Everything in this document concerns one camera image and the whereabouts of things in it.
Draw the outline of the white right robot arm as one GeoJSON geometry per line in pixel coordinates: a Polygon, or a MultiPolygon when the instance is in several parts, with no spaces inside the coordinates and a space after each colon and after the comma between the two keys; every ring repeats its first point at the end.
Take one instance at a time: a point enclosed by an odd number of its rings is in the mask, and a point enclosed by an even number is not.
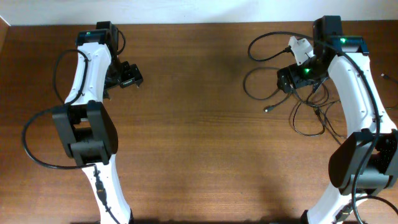
{"type": "Polygon", "coordinates": [[[360,36],[344,35],[340,16],[313,23],[313,35],[290,34],[295,63],[277,73],[285,93],[329,78],[335,84],[346,120],[347,139],[328,164],[330,183],[301,223],[343,223],[357,204],[397,181],[397,126],[388,116],[370,71],[369,51],[360,36]]]}

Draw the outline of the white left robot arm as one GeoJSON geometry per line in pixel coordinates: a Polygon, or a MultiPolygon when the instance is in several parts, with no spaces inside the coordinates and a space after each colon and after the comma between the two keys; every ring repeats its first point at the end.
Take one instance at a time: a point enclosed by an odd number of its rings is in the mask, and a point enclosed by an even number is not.
{"type": "Polygon", "coordinates": [[[108,90],[139,86],[143,77],[135,64],[122,62],[121,31],[110,21],[76,38],[78,65],[70,93],[52,113],[62,146],[90,182],[100,223],[133,223],[116,169],[118,133],[104,107],[108,90]]]}

